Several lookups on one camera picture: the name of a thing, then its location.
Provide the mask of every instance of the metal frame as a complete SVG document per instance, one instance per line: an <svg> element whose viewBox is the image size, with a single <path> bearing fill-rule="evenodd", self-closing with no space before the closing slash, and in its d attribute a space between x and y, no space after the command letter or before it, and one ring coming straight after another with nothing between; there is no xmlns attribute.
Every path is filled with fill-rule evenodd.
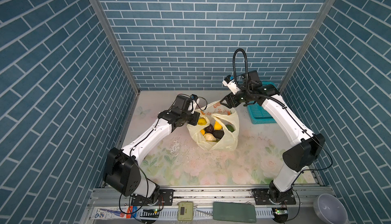
<svg viewBox="0 0 391 224"><path fill-rule="evenodd" d="M284 78L282 79L282 82L278 88L280 92L282 92L285 87L287 86L289 79L291 79L294 71L296 70L297 66L301 62L301 59L303 58L305 52L307 51L308 47L310 46L312 40L314 39L317 31L319 30L321 24L325 20L328 12L330 11L331 7L333 6L335 0L325 0L323 5L321 6L318 14L316 15L316 18L314 22L311 25L310 30L308 31L308 34L305 36L303 40L303 44L299 47L299 50L296 52L296 56L293 58L291 66L288 68Z"/></svg>
<svg viewBox="0 0 391 224"><path fill-rule="evenodd" d="M107 19L104 10L102 8L102 5L100 4L99 0L89 0L91 3L92 8L94 9L98 20L100 24L102 25L103 30L106 33L106 36L115 52L115 55L118 58L118 61L120 62L122 68L124 69L124 72L126 74L126 77L128 78L130 85L133 87L136 94L140 93L140 89L137 86L136 81L134 80L134 77L130 71L129 65L126 62L125 56L120 48L120 45L118 44L117 38L114 35L114 32L110 26L109 20Z"/></svg>
<svg viewBox="0 0 391 224"><path fill-rule="evenodd" d="M196 207L210 208L213 207L214 201L255 205L251 189L268 187L268 185L162 186L161 189L174 189L172 206L165 206L165 208L178 208L178 203L181 201L191 201ZM288 205L288 208L298 207L299 204L301 207L312 207L317 196L323 193L334 195L331 187L319 186L318 184L296 184L294 189L296 190L295 194L300 197L300 202L297 201L296 205ZM119 197L120 193L112 187L95 188L80 223L93 223L93 220L90 220L91 210L97 206L118 206ZM122 197L121 200L122 204L126 205L129 197ZM255 207L275 207L275 205L255 205Z"/></svg>

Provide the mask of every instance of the yellow plastic bag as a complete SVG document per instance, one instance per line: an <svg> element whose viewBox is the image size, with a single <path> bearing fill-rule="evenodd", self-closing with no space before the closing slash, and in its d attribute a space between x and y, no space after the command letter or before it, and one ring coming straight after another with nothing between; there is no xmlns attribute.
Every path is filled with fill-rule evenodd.
<svg viewBox="0 0 391 224"><path fill-rule="evenodd" d="M234 108L228 109L224 105L221 105L219 101L208 104L205 111L196 109L196 112L200 113L200 118L206 119L206 125L190 125L187 124L190 136L197 143L198 146L204 150L221 150L221 151L233 151L238 145L239 136L239 117ZM210 125L210 121L215 120L222 125L224 136L218 142L206 141L202 133L202 129ZM226 124L231 124L235 129L234 132L230 132Z"/></svg>

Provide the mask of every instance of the blue plastic basket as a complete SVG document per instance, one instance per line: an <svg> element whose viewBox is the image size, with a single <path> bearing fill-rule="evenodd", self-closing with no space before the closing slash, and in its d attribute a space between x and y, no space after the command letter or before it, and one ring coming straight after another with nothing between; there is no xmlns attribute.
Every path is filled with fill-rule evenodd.
<svg viewBox="0 0 391 224"><path fill-rule="evenodd" d="M273 82L262 81L264 85L273 85L276 86ZM248 113L250 115L251 122L253 124L271 124L276 123L276 120L261 106L258 104L248 105Z"/></svg>

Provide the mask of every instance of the black cable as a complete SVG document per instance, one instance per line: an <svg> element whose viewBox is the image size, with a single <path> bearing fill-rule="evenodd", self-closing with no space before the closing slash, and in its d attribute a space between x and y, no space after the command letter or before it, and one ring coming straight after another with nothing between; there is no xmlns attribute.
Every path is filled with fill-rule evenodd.
<svg viewBox="0 0 391 224"><path fill-rule="evenodd" d="M198 108L201 110L201 111L205 111L206 110L206 107L208 106L208 102L207 102L207 100L205 99L205 98L203 98L203 97L201 97L201 96L199 96L198 98L202 98L203 100L205 100L205 102L206 102L206 105L205 105L205 108L204 109L202 109L199 105L198 105L198 103L197 103L197 101L196 100L194 100L191 96L189 96L188 94L178 94L178 95L183 95L183 96L186 96L186 97L188 97L188 98L190 98L191 100L193 100L196 104L197 104L197 106L198 106Z"/></svg>
<svg viewBox="0 0 391 224"><path fill-rule="evenodd" d="M146 224L147 222L145 221L145 222L143 222L141 219L139 220L139 219L137 219L136 217L134 217L134 219L136 220L136 221L138 221L138 222L141 222L141 223L143 223L143 224Z"/></svg>
<svg viewBox="0 0 391 224"><path fill-rule="evenodd" d="M281 101L279 101L278 99L272 98L271 96L268 96L268 95L265 95L265 94L258 94L258 93L252 93L252 92L250 92L250 89L248 88L248 76L249 76L249 74L248 74L247 55L246 55L246 52L245 52L242 48L238 48L238 49L234 52L233 58L232 58L233 74L234 74L234 79L235 79L236 85L237 85L238 83L237 83L237 80L236 80L235 57L236 57L236 54L237 54L239 51L241 51L241 52L243 53L243 56L244 56L244 67L245 67L245 70L246 70L246 79L245 79L245 81L244 81L244 86L245 86L245 88L246 88L246 92L247 92L248 94L250 94L251 96L259 96L259 97L262 97L262 98L270 99L270 100L276 102L277 104L279 104L283 109L287 109L287 106L286 106L284 103L282 103ZM300 126L300 124L292 117L292 115L288 112L288 110L286 110L286 112L287 112L287 113L289 114L289 116L293 119L293 121L299 126L299 128L300 128L304 133L306 133L306 134L308 135L308 137L311 138L312 136L310 136L310 135L307 133L307 131L304 130L304 129ZM320 146L320 148L322 148L322 149L327 153L327 155L328 155L328 157L330 158L330 161L331 161L331 163L330 163L330 165L329 165L328 167L322 168L322 169L316 169L316 170L314 170L314 171L326 170L326 169L330 168L330 167L333 165L333 158L332 158L331 155L328 153L328 151L327 151L325 148L323 148L322 145L320 145L320 141L319 141L319 139L318 139L315 135L314 135L314 139L316 139L316 140L314 140L314 141Z"/></svg>
<svg viewBox="0 0 391 224"><path fill-rule="evenodd" d="M140 206L140 208L137 209L137 210L134 211L134 212L131 212L131 213L127 213L127 212L122 211L122 209L121 209L121 197L122 197L122 194L121 194L121 195L120 195L120 199L119 199L119 209L120 209L120 211L121 211L122 213L124 213L124 214L126 214L126 215L132 215L132 214L136 213L137 211L141 210L141 208L145 205L145 202L146 202L146 200L147 200L147 196L148 196L148 193L149 193L149 184L148 184L147 175L146 175L146 174L144 173L144 171L140 168L140 166L138 166L138 164L136 163L136 161L135 161L132 157L130 157L130 158L133 160L133 163L139 168L139 170L143 173L143 175L144 175L144 177L145 177L145 180L147 181L147 194L145 195L143 204Z"/></svg>
<svg viewBox="0 0 391 224"><path fill-rule="evenodd" d="M258 96L258 97L262 97L262 98L266 98L266 99L273 100L273 101L275 101L276 103L278 103L279 105L281 105L281 106L284 108L285 105L284 105L282 102L280 102L278 99L272 98L271 96L268 96L268 95L265 95L265 94L259 94L259 93L252 93L252 92L250 92L250 89L248 88L248 77L249 77L249 73L248 73L247 54L246 54L246 52L245 52L242 48L236 49L236 51L233 53L233 57L232 57L233 78L234 78L234 80L235 80L236 85L239 86L236 77L237 77L237 76L240 76L240 75L236 75L235 58L236 58L236 54L237 54L239 51L241 51L242 54L243 54L243 56L244 56L244 68L245 68L244 86L245 86L246 92L247 92L248 94L250 94L251 96Z"/></svg>
<svg viewBox="0 0 391 224"><path fill-rule="evenodd" d="M156 122L156 125L154 126L154 128L156 128L156 126L158 125L159 123L159 120ZM144 137L144 139L142 139L140 142L138 142L136 145L134 145L133 147L136 147L137 145L139 145L142 141L144 141L153 131L154 131L154 128L148 133L148 135L146 137Z"/></svg>
<svg viewBox="0 0 391 224"><path fill-rule="evenodd" d="M301 205L301 204L300 204L300 197L299 197L299 194L297 193L296 190L293 190L293 189L292 189L292 191L295 191L295 192L296 192L297 198L299 199L299 209L297 210L296 216L294 216L292 219L286 220L285 222L291 221L291 220L295 219L295 218L299 215L299 212L300 212L300 205Z"/></svg>
<svg viewBox="0 0 391 224"><path fill-rule="evenodd" d="M161 197L161 210L159 210L158 212L162 211L163 208L164 208L164 199L163 199L163 196L160 195L160 197Z"/></svg>
<svg viewBox="0 0 391 224"><path fill-rule="evenodd" d="M233 53L233 57L232 57L232 68L233 68L233 79L235 80L235 83L237 86L238 85L238 81L236 80L236 67L235 67L235 58L236 58L236 54L241 51L243 56L244 56L244 63L247 64L247 55L246 55L246 52L242 49L242 48L238 48L236 49L236 51ZM247 66L246 66L246 80L247 80L247 75L248 75L248 70L247 70Z"/></svg>
<svg viewBox="0 0 391 224"><path fill-rule="evenodd" d="M298 125L298 127L299 127L305 134L307 134L308 137L311 138L310 134L307 133L307 130L304 130L304 129L300 126L300 124L293 118L293 116L289 113L289 111L286 110L286 112L287 112L287 113L289 114L289 116L293 119L293 121ZM322 145L320 145L319 139L318 139L315 135L314 135L313 137L314 137L314 139L316 139L316 140L314 140L314 141L316 142L316 144L318 144L319 147L322 148L322 149L326 152L328 158L329 158L330 161L331 161L329 166L327 166L327 167L325 167L325 168L322 168L322 169L315 169L315 170L313 170L313 171L321 171L321 170L329 169L329 168L333 165L333 163L334 163L334 162L333 162L333 158L331 157L331 155L329 154L329 152L328 152L325 148L323 148Z"/></svg>

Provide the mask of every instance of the floral tablecloth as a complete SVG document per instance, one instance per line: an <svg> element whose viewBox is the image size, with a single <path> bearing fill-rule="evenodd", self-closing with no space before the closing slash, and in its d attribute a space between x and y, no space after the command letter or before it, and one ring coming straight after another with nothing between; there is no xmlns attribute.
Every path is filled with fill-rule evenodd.
<svg viewBox="0 0 391 224"><path fill-rule="evenodd" d="M179 93L185 92L142 91L124 145L143 133ZM226 94L227 91L198 92L210 102ZM277 124L253 125L247 108L238 106L236 110L240 120L236 150L205 151L191 139L185 126L179 127L141 163L147 177L162 186L269 184L282 167L282 153L289 148L288 139ZM315 181L305 171L296 183Z"/></svg>

